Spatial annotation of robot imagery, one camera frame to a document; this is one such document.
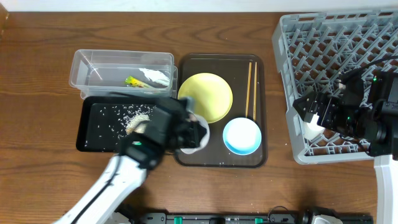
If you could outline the small white cup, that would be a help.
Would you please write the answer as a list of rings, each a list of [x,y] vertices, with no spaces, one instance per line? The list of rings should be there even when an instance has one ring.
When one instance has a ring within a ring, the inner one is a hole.
[[[309,141],[315,139],[318,135],[322,134],[325,130],[324,127],[318,125],[319,115],[307,113],[304,116],[304,138]]]

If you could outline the white tissue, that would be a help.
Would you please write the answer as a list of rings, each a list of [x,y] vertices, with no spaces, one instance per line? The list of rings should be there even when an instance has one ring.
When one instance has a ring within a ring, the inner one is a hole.
[[[151,69],[147,69],[147,68],[140,68],[139,70],[144,73],[144,76],[148,80],[150,80],[154,83],[157,83],[157,84],[160,84],[163,86],[168,86],[170,83],[170,78],[158,70],[151,70]]]

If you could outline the green snack wrapper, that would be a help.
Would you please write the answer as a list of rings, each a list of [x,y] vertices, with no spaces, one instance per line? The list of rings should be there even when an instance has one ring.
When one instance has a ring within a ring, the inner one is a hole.
[[[128,86],[138,87],[138,88],[152,88],[152,86],[150,86],[149,84],[146,84],[132,76],[128,76],[125,79],[125,84]]]

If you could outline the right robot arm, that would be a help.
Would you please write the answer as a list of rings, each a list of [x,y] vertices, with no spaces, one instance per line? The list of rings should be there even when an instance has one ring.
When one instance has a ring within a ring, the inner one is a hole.
[[[355,144],[362,139],[369,143],[364,151],[374,159],[378,223],[397,223],[397,73],[379,71],[373,76],[368,107],[361,106],[364,98],[361,76],[369,67],[396,58],[381,58],[342,73],[340,98],[311,91],[293,102],[302,121],[315,121]]]

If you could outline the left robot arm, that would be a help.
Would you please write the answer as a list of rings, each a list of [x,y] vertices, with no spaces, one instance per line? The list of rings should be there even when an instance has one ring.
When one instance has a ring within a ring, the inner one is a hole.
[[[119,140],[119,152],[109,160],[100,178],[58,223],[106,223],[166,153],[200,147],[208,131],[194,115],[193,107],[191,97],[158,99],[153,118],[141,123],[143,133],[132,132]]]

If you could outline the white bowl with leftovers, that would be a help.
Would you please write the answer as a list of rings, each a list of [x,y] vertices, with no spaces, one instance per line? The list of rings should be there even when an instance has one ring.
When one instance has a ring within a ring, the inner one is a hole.
[[[192,114],[192,118],[193,117],[195,117],[194,121],[198,121],[200,125],[200,144],[195,148],[181,148],[180,150],[184,154],[194,154],[197,151],[204,149],[210,140],[210,127],[206,119],[198,114]]]

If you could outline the light blue bowl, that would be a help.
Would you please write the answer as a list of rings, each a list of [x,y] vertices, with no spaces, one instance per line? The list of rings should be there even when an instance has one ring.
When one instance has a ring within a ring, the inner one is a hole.
[[[260,127],[249,118],[235,118],[223,130],[223,142],[233,153],[246,156],[254,153],[262,142]]]

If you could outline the yellow plate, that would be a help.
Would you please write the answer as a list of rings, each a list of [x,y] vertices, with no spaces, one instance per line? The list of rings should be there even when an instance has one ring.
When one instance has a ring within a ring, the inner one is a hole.
[[[197,73],[187,78],[178,91],[178,99],[194,100],[193,112],[215,123],[223,119],[233,104],[233,92],[226,80],[213,73]]]

